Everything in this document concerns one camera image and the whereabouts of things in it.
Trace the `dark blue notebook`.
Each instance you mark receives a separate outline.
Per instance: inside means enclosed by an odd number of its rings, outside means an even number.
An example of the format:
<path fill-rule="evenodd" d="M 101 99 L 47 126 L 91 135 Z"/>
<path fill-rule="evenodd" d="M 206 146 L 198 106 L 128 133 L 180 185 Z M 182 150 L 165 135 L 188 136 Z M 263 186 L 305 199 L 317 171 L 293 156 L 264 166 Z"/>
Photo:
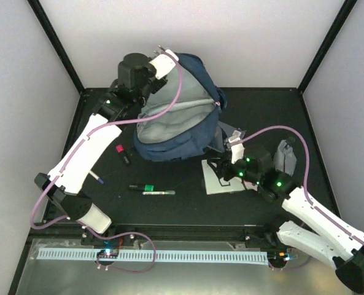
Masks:
<path fill-rule="evenodd" d="M 228 139 L 234 134 L 239 135 L 240 139 L 243 139 L 246 131 L 219 121 L 215 131 L 215 137 L 208 147 L 217 152 L 225 152 Z"/>

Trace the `navy blue student backpack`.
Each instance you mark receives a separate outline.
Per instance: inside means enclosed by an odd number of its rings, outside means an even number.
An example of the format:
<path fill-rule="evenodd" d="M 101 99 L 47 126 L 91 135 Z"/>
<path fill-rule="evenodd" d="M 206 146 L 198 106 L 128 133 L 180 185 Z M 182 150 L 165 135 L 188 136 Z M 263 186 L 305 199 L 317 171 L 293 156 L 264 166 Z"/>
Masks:
<path fill-rule="evenodd" d="M 205 153 L 215 137 L 219 115 L 227 105 L 224 92 L 200 57 L 178 53 L 182 76 L 174 68 L 167 84 L 149 96 L 134 131 L 134 147 L 153 162 L 185 160 Z"/>

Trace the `grey pencil pouch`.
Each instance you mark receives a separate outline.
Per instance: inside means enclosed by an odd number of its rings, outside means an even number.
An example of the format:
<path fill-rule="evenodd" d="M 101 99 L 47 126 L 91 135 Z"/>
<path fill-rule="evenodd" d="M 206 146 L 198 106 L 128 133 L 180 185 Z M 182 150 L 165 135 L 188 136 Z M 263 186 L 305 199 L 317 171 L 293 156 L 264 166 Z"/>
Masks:
<path fill-rule="evenodd" d="M 293 152 L 293 144 L 295 138 L 290 136 L 285 140 L 282 140 L 274 154 L 273 164 L 277 171 L 284 172 L 289 176 L 293 176 L 296 168 L 297 159 Z"/>

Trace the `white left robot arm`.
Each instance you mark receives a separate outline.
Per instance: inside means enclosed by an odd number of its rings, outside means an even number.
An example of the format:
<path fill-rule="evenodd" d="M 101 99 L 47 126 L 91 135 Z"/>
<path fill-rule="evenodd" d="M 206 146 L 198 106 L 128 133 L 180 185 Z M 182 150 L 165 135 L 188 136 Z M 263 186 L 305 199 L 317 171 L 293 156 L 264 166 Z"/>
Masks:
<path fill-rule="evenodd" d="M 178 56 L 162 50 L 154 58 L 141 53 L 126 55 L 118 65 L 118 78 L 95 107 L 83 132 L 60 162 L 48 173 L 35 177 L 42 193 L 32 213 L 41 202 L 49 199 L 63 215 L 42 226 L 30 222 L 31 228 L 45 229 L 62 220 L 76 221 L 96 234 L 103 234 L 112 220 L 99 209 L 91 198 L 82 193 L 83 183 L 94 164 L 126 124 L 140 122 L 138 114 L 149 96 L 166 85 L 166 76 L 180 71 Z"/>

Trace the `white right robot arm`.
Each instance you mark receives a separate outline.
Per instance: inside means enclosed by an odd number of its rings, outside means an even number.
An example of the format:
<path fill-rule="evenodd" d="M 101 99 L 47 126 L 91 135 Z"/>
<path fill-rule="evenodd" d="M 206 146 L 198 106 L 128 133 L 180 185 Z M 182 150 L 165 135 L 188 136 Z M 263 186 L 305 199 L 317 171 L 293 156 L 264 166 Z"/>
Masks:
<path fill-rule="evenodd" d="M 277 219 L 274 234 L 283 245 L 333 268 L 351 291 L 364 294 L 364 232 L 323 206 L 290 175 L 275 169 L 268 151 L 258 149 L 238 160 L 225 155 L 213 160 L 211 166 L 218 179 L 239 178 L 242 185 L 252 185 L 262 198 L 307 225 L 303 228 L 293 221 Z"/>

